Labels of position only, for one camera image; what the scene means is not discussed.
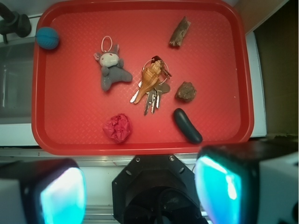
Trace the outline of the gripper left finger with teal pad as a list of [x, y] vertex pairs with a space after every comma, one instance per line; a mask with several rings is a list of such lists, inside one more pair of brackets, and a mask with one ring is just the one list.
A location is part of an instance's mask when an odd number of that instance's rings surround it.
[[80, 224], [86, 201], [85, 176], [72, 159], [16, 161], [0, 167], [2, 224]]

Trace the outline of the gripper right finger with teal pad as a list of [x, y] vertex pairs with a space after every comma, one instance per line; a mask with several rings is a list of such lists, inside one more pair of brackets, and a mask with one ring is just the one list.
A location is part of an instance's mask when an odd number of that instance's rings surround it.
[[296, 142], [205, 146], [194, 170], [200, 203], [214, 224], [296, 224], [298, 165]]

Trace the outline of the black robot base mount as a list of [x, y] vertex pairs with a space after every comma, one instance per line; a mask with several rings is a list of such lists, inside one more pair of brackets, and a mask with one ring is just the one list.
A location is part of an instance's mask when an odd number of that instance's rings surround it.
[[112, 180], [121, 224], [206, 224], [194, 173], [176, 156], [137, 155]]

